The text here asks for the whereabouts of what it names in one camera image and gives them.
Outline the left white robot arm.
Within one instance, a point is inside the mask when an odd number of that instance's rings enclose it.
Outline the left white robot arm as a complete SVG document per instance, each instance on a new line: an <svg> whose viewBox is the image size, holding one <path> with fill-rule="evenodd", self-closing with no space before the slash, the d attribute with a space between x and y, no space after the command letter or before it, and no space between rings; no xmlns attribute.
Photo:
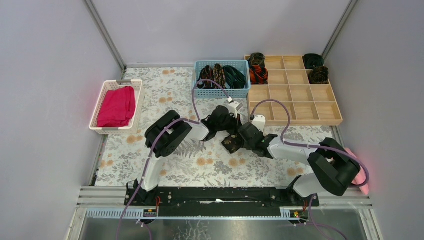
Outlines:
<svg viewBox="0 0 424 240"><path fill-rule="evenodd" d="M181 117L175 110L168 111L145 132L146 147L150 149L141 176L137 179L136 199L144 206L155 200L160 171L165 158L186 139L199 142L212 140L219 132L233 134L241 121L236 107L219 105L199 122Z"/></svg>

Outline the dark floral necktie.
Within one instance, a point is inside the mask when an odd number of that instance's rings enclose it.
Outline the dark floral necktie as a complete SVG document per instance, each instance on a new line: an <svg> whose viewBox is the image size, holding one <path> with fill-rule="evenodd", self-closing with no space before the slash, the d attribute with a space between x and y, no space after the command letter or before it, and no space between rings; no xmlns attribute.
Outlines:
<svg viewBox="0 0 424 240"><path fill-rule="evenodd" d="M230 154L234 154L245 146L245 141L239 133L235 133L228 135L221 144Z"/></svg>

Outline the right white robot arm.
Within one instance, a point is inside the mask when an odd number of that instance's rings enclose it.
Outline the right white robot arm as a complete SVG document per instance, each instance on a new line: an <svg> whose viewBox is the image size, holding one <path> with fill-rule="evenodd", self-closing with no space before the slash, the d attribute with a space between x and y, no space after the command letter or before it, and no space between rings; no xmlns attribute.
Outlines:
<svg viewBox="0 0 424 240"><path fill-rule="evenodd" d="M288 142L276 134L264 135L251 123L241 126L238 133L247 149L260 157L292 160L311 167L312 173L296 177L288 187L286 198L293 206L321 192L343 196L361 170L359 163L332 138L318 144Z"/></svg>

